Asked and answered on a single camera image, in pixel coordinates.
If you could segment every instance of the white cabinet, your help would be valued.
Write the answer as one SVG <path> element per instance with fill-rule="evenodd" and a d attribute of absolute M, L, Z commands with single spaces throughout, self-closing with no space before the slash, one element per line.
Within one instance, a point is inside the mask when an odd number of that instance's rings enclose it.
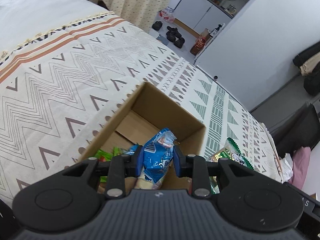
<path fill-rule="evenodd" d="M 194 30 L 197 33 L 203 32 L 205 28 L 212 31 L 214 28 L 218 27 L 219 24 L 223 25 L 225 23 L 227 25 L 230 21 L 231 18 L 228 15 L 212 5 L 210 10 L 207 11 Z"/>
<path fill-rule="evenodd" d="M 181 0 L 175 10 L 175 17 L 194 29 L 212 4 L 207 0 Z"/>
<path fill-rule="evenodd" d="M 179 2 L 180 2 L 180 0 L 170 0 L 169 4 L 168 4 L 168 7 L 172 8 L 172 9 L 175 9 Z"/>

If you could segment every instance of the orange stripe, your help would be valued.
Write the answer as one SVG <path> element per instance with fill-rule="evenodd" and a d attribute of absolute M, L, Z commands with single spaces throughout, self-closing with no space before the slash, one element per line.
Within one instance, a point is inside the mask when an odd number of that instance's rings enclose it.
<path fill-rule="evenodd" d="M 65 34 L 59 36 L 58 38 L 55 38 L 54 40 L 49 41 L 48 43 L 39 46 L 38 48 L 35 48 L 35 49 L 33 49 L 33 50 L 31 50 L 31 51 L 28 51 L 28 52 L 25 52 L 25 53 L 23 53 L 23 54 L 16 55 L 16 56 L 13 58 L 13 60 L 10 62 L 10 64 L 8 64 L 4 69 L 0 70 L 0 76 L 1 76 L 3 73 L 5 73 L 5 72 L 6 72 L 19 58 L 21 58 L 21 57 L 28 56 L 29 54 L 31 54 L 31 53 L 33 53 L 33 52 L 35 52 L 35 51 L 37 51 L 37 50 L 43 49 L 43 48 L 45 48 L 45 47 L 47 47 L 47 46 L 49 46 L 49 45 L 51 45 L 51 44 L 53 44 L 53 43 L 56 43 L 57 41 L 65 38 L 66 36 L 68 36 L 68 35 L 70 35 L 70 34 L 73 34 L 73 33 L 76 33 L 76 32 L 80 32 L 80 31 L 82 31 L 82 30 L 87 30 L 87 29 L 93 28 L 93 27 L 95 27 L 95 26 L 97 26 L 97 25 L 108 24 L 108 23 L 110 23 L 111 21 L 116 20 L 116 19 L 120 19 L 120 17 L 114 17 L 114 18 L 109 19 L 109 20 L 107 20 L 107 21 L 105 21 L 105 22 L 102 22 L 102 23 L 95 23 L 95 24 L 89 25 L 89 26 L 87 26 L 87 27 L 81 28 L 81 29 L 79 29 L 79 30 L 74 30 L 74 31 L 71 31 L 70 33 L 65 33 Z"/>
<path fill-rule="evenodd" d="M 40 57 L 43 57 L 43 56 L 45 56 L 45 55 L 47 55 L 47 54 L 49 54 L 49 53 L 51 53 L 51 52 L 53 52 L 53 51 L 61 48 L 62 46 L 66 45 L 66 44 L 68 44 L 69 42 L 74 41 L 74 40 L 76 40 L 76 39 L 78 39 L 78 38 L 80 38 L 80 37 L 88 36 L 88 35 L 90 35 L 90 34 L 93 34 L 93 33 L 98 32 L 98 31 L 105 30 L 105 29 L 108 29 L 108 28 L 110 28 L 110 27 L 114 27 L 114 26 L 116 26 L 116 25 L 118 25 L 119 23 L 124 22 L 124 21 L 125 21 L 125 20 L 120 20 L 120 21 L 117 21 L 117 22 L 115 22 L 115 23 L 113 23 L 113 24 L 111 24 L 111 25 L 106 25 L 106 26 L 100 27 L 100 28 L 98 28 L 98 29 L 92 30 L 92 31 L 90 31 L 90 32 L 87 32 L 87 33 L 78 34 L 78 35 L 76 35 L 75 37 L 69 38 L 69 39 L 67 39 L 67 40 L 65 40 L 65 41 L 57 44 L 56 46 L 52 47 L 51 49 L 46 50 L 46 51 L 44 51 L 44 52 L 42 52 L 42 53 L 40 53 L 40 54 L 38 54 L 38 55 L 35 55 L 35 56 L 31 57 L 31 58 L 19 60 L 7 73 L 5 73 L 5 74 L 0 78 L 0 83 L 2 83 L 8 76 L 10 76 L 10 75 L 12 74 L 12 72 L 15 71 L 22 63 L 27 63 L 27 62 L 36 60 L 36 59 L 38 59 L 38 58 L 40 58 Z"/>
<path fill-rule="evenodd" d="M 109 23 L 109 22 L 111 22 L 112 20 L 116 20 L 116 19 L 121 19 L 121 18 L 120 18 L 120 17 L 115 17 L 115 18 L 109 19 L 109 20 L 106 21 L 106 22 L 103 22 L 103 23 L 95 23 L 95 24 L 92 24 L 92 25 L 90 25 L 90 26 L 86 26 L 86 27 L 83 27 L 83 28 L 81 28 L 81 29 L 78 29 L 78 30 L 70 31 L 69 33 L 70 33 L 70 34 L 73 34 L 73 33 L 81 32 L 81 31 L 85 31 L 85 30 L 90 29 L 90 28 L 92 28 L 92 27 L 95 27 L 95 26 L 98 26 L 98 25 L 102 25 L 102 24 L 105 24 L 105 23 Z"/>

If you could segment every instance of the pink cloth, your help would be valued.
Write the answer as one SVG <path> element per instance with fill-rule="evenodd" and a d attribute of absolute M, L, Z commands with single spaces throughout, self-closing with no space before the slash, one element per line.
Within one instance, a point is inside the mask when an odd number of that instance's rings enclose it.
<path fill-rule="evenodd" d="M 310 147 L 301 147 L 293 155 L 293 176 L 289 180 L 289 183 L 291 183 L 298 189 L 302 189 L 304 181 L 306 180 L 306 175 L 310 161 L 310 154 Z"/>

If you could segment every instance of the wooden baseboard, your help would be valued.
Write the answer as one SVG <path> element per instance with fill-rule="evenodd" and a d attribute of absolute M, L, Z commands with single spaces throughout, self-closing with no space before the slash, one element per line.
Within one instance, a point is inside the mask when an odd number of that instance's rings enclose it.
<path fill-rule="evenodd" d="M 191 35 L 195 36 L 196 38 L 199 37 L 199 34 L 195 32 L 193 29 L 185 25 L 183 22 L 179 21 L 178 19 L 174 19 L 174 23 L 178 26 L 180 26 L 182 29 L 186 30 Z"/>

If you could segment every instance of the bottle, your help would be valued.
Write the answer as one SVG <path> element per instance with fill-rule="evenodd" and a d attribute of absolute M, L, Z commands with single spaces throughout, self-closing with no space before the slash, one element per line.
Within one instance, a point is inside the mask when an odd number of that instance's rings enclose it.
<path fill-rule="evenodd" d="M 203 47 L 205 46 L 205 42 L 206 42 L 205 37 L 200 38 L 196 42 L 196 44 L 193 45 L 193 47 L 190 50 L 190 53 L 196 56 L 199 53 L 199 51 L 201 51 L 201 49 L 203 49 Z"/>

